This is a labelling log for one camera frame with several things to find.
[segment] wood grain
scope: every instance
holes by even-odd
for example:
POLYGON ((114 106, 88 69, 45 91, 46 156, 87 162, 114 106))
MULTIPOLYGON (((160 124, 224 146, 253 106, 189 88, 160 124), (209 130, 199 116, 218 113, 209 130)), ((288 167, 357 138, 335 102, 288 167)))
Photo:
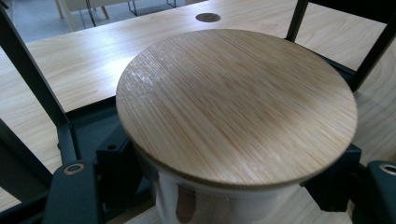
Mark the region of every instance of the wood grain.
POLYGON ((352 92, 317 55, 242 30, 177 35, 123 72, 117 108, 154 163, 226 188, 299 183, 341 156, 357 124, 352 92))
MULTIPOLYGON (((32 42, 27 47, 64 109, 70 111, 114 96, 125 66, 157 41, 211 28, 244 29, 285 37, 295 4, 295 0, 209 0, 32 42), (217 13, 221 20, 198 22, 195 16, 205 12, 217 13)), ((297 43, 356 68, 383 28, 381 23, 309 5, 297 43)), ((363 149, 363 163, 396 161, 395 61, 396 43, 393 43, 354 94, 359 122, 352 142, 363 149)), ((0 117, 53 172, 61 165, 55 127, 2 50, 0 77, 0 117)), ((2 210, 13 204, 3 199, 2 210)), ((134 223, 157 223, 156 218, 154 211, 137 217, 134 223)), ((320 211, 306 191, 300 189, 284 211, 279 211, 269 223, 351 222, 346 213, 320 211)))

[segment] light wooden table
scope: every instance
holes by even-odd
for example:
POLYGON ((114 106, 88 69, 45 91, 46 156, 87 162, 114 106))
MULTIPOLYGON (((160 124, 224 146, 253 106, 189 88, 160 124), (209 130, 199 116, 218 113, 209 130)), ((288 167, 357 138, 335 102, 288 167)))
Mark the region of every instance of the light wooden table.
POLYGON ((138 54, 117 109, 156 170, 147 175, 165 223, 264 223, 287 188, 345 152, 358 116, 348 85, 312 51, 225 29, 138 54))
MULTIPOLYGON (((120 75, 139 52, 171 35, 211 28, 243 29, 285 37, 294 0, 210 0, 128 21, 36 41, 27 45, 66 111, 114 96, 120 75), (215 12, 221 20, 199 22, 215 12)), ((357 68, 383 24, 310 5, 297 42, 351 68, 357 68)), ((352 143, 361 161, 396 161, 396 45, 393 43, 354 94, 358 128, 352 143)), ((3 51, 0 51, 0 117, 54 172, 60 165, 55 126, 3 51)), ((0 193, 0 210, 17 203, 0 193)), ((135 217, 126 213, 114 222, 135 217)), ((131 223, 156 223, 155 209, 131 223)), ((345 213, 321 212, 304 189, 296 189, 273 223, 350 223, 345 213)))

